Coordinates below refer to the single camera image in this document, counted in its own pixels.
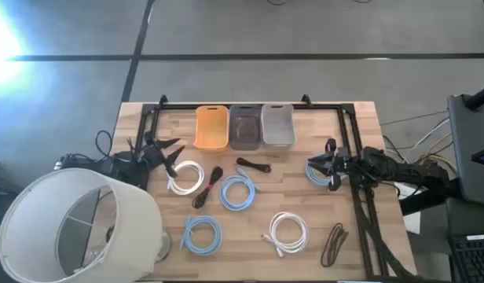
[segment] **black strap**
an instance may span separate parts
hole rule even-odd
[[[260,170],[263,173],[270,173],[272,171],[272,168],[270,167],[269,164],[253,164],[252,162],[247,161],[241,157],[236,159],[236,163],[241,166],[251,167],[256,170]]]

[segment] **computer monitor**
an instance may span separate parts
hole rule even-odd
[[[448,110],[461,194],[484,204],[484,90],[448,97]]]

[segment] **white cable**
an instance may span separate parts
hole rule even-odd
[[[169,178],[169,182],[167,183],[167,189],[172,189],[174,193],[180,196],[185,196],[190,193],[193,193],[198,188],[200,188],[200,186],[202,185],[202,182],[204,181],[204,170],[197,162],[183,161],[180,164],[178,164],[176,167],[174,167],[174,170],[178,172],[184,167],[192,168],[198,174],[198,181],[196,181],[196,184],[190,189],[183,189],[182,187],[178,186],[174,178],[172,178],[171,176],[169,176],[169,174],[167,174],[167,177]]]
[[[421,144],[422,142],[424,142],[424,140],[430,136],[432,133],[434,133],[437,129],[439,129],[442,125],[446,124],[449,122],[449,119],[446,119],[444,120],[442,123],[440,123],[439,125],[436,126],[436,128],[432,129],[429,133],[427,133],[426,135],[423,136],[423,138],[421,138],[410,150],[409,150],[409,153],[406,154],[405,156],[405,161],[406,163],[408,163],[408,160],[409,160],[409,155],[412,154],[412,151],[419,145]]]
[[[299,238],[299,240],[294,241],[292,243],[282,243],[277,239],[277,226],[284,219],[292,219],[298,223],[299,228],[302,230],[302,236]],[[279,255],[279,257],[283,257],[285,252],[295,253],[295,252],[302,251],[306,247],[306,244],[308,243],[308,234],[309,234],[309,230],[305,220],[303,220],[301,217],[297,216],[296,214],[283,211],[275,214],[275,216],[270,221],[269,235],[266,235],[266,234],[262,235],[262,239],[264,241],[268,241],[269,243],[272,243],[275,246],[275,249],[277,250],[277,254]]]

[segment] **gray bin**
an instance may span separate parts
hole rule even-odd
[[[229,108],[229,145],[235,150],[256,150],[261,141],[259,105],[232,105]]]
[[[292,112],[292,105],[263,105],[261,128],[262,141],[266,149],[290,149],[296,143]]]

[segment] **orange bin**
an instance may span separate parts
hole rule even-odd
[[[198,149],[220,151],[228,145],[229,113],[225,106],[205,105],[196,109],[196,138]]]

